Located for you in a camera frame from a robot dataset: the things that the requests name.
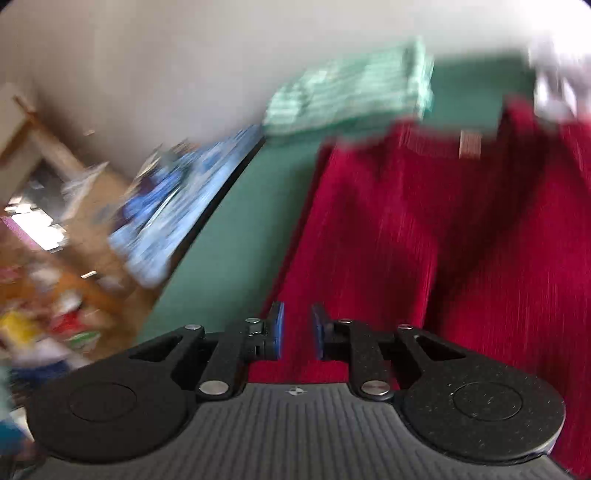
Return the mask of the blue white patterned cloth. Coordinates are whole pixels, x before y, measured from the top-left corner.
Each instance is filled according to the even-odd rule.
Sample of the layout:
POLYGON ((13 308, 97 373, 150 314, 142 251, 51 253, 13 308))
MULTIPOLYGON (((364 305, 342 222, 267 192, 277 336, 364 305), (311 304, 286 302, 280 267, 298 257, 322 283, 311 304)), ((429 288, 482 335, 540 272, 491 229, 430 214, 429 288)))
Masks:
POLYGON ((216 194, 263 139, 252 125, 217 142, 155 150, 114 215, 108 244, 144 288, 168 276, 173 254, 216 194))

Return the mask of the crumpled lavender white garment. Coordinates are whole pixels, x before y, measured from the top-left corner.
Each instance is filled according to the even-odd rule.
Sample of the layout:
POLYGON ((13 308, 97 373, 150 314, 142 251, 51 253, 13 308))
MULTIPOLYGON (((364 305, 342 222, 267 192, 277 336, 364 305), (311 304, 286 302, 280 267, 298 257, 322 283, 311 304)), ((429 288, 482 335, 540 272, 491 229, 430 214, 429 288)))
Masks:
POLYGON ((528 50, 535 71, 534 110, 555 123, 590 119, 590 48, 536 43, 528 50))

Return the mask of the green white striped folded shirt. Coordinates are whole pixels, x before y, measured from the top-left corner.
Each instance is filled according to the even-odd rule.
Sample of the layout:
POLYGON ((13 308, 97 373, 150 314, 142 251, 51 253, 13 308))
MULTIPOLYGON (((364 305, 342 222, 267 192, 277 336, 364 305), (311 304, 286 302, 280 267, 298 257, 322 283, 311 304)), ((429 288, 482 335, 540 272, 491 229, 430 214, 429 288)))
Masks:
POLYGON ((420 40, 331 60, 280 86, 267 104, 263 128, 291 136, 345 124, 421 118, 433 104, 434 57, 420 40))

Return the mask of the dark red knit sweater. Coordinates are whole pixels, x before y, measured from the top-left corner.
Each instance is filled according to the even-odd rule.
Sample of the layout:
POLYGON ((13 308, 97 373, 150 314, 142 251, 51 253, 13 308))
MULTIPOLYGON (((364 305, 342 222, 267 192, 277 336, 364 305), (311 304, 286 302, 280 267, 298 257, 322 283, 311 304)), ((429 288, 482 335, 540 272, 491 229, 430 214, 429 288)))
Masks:
POLYGON ((545 127, 514 101, 468 149, 410 123, 325 145, 270 297, 283 349, 253 382, 346 380, 318 360, 315 303, 382 331, 408 323, 550 383, 566 403, 555 458, 589 476, 587 122, 545 127))

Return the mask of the cardboard boxes clutter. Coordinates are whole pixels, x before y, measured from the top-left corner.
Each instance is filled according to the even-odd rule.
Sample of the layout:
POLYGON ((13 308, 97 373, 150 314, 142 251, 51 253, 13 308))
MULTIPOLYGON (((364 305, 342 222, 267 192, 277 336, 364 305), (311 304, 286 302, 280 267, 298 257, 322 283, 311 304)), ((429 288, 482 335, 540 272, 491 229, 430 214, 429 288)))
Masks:
POLYGON ((1 350, 34 438, 74 462, 127 460, 159 442, 148 391, 119 358, 152 303, 108 243, 126 190, 2 86, 1 350))

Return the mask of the green table cover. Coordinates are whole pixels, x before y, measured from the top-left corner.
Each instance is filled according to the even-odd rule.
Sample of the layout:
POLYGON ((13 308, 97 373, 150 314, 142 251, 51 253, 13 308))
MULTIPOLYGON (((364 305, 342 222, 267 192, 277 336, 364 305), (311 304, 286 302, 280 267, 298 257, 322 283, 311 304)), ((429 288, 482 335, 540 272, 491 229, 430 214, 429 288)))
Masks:
MULTIPOLYGON (((533 95, 534 75, 519 54, 456 58, 436 64, 426 125, 495 129, 503 100, 533 95)), ((142 343, 185 324, 208 332, 259 315, 290 245, 311 186, 318 150, 332 138, 365 140, 386 132, 367 120, 298 137, 268 138, 201 223, 180 264, 140 328, 142 343)))

